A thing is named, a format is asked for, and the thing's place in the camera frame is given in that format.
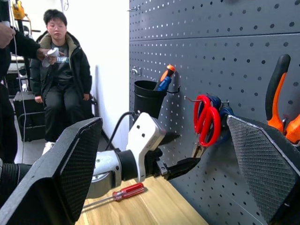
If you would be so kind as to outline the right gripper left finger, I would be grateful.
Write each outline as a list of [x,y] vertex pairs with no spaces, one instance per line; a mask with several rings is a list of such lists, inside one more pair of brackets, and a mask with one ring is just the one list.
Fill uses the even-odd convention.
[[67,127],[0,208],[0,225],[74,225],[90,187],[102,119]]

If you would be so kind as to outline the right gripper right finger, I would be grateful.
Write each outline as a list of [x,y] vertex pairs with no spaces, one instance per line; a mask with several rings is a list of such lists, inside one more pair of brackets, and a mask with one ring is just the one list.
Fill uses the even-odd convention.
[[269,225],[300,225],[300,150],[277,129],[229,115],[239,168]]

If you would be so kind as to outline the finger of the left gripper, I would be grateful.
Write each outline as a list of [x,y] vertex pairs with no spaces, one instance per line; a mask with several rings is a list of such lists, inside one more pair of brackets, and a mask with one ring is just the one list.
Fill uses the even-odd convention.
[[172,180],[185,175],[191,171],[200,162],[201,158],[189,157],[177,162],[177,164],[167,167],[167,173],[164,175],[166,180]]
[[164,138],[162,139],[162,141],[160,142],[159,146],[171,143],[171,142],[173,142],[174,140],[176,140],[179,137],[180,137],[180,135],[177,134],[177,133],[167,132],[165,134]]

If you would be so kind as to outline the red handled scissors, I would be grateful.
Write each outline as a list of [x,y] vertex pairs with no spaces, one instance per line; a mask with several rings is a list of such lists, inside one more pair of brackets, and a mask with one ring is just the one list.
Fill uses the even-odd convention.
[[221,133],[221,100],[215,96],[199,95],[194,103],[193,124],[196,134],[192,157],[201,158],[215,144]]

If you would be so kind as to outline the orange black pliers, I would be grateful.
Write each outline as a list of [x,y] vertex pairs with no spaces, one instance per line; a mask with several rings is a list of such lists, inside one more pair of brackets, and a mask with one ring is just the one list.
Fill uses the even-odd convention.
[[269,126],[279,130],[293,145],[300,146],[300,114],[287,124],[278,113],[279,96],[290,61],[291,57],[288,54],[281,55],[277,60],[265,96],[265,112]]

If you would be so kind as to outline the white handheld controller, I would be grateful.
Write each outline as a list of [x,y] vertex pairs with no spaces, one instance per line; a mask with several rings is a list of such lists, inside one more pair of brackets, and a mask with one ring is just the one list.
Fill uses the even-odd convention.
[[49,49],[48,52],[46,53],[46,56],[44,57],[42,61],[42,66],[47,68],[49,67],[53,61],[56,61],[56,59],[59,57],[60,52],[57,47],[53,49]]

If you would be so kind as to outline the dark grey perforated pegboard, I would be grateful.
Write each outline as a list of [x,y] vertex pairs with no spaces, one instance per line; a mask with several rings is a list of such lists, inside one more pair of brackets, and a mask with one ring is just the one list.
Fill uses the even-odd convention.
[[265,94],[280,55],[291,63],[279,101],[281,118],[300,114],[300,0],[130,0],[129,60],[156,81],[175,66],[158,122],[180,135],[162,147],[171,166],[192,155],[193,102],[200,94],[229,101],[237,116],[266,121]]

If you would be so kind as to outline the black cup holder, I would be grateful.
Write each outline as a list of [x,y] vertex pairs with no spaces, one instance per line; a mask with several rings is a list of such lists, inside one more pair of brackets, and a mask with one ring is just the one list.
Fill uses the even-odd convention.
[[157,82],[141,80],[134,83],[134,111],[148,113],[151,117],[158,119],[163,100],[167,93],[179,93],[180,87],[177,91],[162,91],[154,90]]

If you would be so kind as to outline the black ribbed robot part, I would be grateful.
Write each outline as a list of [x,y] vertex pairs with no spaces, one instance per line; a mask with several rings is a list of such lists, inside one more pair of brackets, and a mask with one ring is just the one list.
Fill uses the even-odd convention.
[[30,168],[27,164],[0,163],[0,208]]

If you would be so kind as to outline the operator in black clothes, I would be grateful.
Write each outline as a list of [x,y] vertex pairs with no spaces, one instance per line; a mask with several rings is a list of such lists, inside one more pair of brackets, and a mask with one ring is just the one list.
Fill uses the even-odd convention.
[[[11,27],[8,0],[0,0],[0,23]],[[0,158],[4,163],[9,164],[14,163],[17,154],[17,132],[14,110],[9,100],[8,90],[1,81],[8,73],[11,53],[38,59],[37,50],[41,48],[34,40],[25,37],[15,28],[11,28],[16,32],[14,38],[4,49],[0,49]]]

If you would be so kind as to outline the bystander in black jacket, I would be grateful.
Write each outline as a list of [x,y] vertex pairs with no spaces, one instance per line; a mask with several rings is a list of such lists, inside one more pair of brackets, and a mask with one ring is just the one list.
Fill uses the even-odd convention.
[[49,67],[42,61],[30,62],[30,87],[34,96],[42,96],[45,109],[45,147],[43,153],[56,143],[65,127],[88,119],[83,100],[92,86],[90,65],[79,41],[67,31],[65,15],[56,9],[45,11],[43,18],[47,31],[37,43],[41,48],[57,47],[60,56]]

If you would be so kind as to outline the yellow device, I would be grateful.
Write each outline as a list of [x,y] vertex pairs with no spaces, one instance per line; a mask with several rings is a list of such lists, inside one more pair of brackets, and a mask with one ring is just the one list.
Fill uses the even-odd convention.
[[16,3],[13,3],[12,10],[16,20],[22,20],[25,17],[24,8],[22,7],[22,2],[20,0],[17,0]]

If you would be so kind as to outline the red handled screwdriver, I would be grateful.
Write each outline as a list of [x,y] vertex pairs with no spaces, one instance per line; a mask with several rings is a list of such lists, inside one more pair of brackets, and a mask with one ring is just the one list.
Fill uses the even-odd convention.
[[122,201],[124,199],[128,199],[128,198],[130,198],[132,196],[144,193],[146,190],[147,190],[147,188],[144,187],[143,183],[136,183],[134,185],[122,188],[119,191],[114,191],[112,193],[112,196],[110,196],[108,198],[105,198],[105,199],[102,199],[102,200],[99,200],[99,201],[96,201],[96,202],[84,205],[83,208],[85,209],[85,208],[94,206],[96,204],[100,204],[100,203],[103,203],[103,202],[106,202],[106,201],[110,201],[110,200],[111,201],[115,201],[115,202],[120,202],[120,201]]

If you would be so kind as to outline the blue handled tool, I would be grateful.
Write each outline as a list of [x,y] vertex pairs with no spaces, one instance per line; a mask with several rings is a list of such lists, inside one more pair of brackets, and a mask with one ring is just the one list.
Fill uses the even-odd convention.
[[157,90],[158,91],[167,91],[171,81],[172,81],[171,77],[167,76],[162,82],[160,82]]

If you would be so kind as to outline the blue handled scissors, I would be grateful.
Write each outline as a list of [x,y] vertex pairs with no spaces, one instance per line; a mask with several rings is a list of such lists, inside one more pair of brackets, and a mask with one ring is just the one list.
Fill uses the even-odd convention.
[[219,112],[221,120],[227,119],[228,115],[234,115],[232,108],[229,105],[229,101],[222,101],[217,96],[207,95],[208,99],[210,100],[211,106],[217,109]]

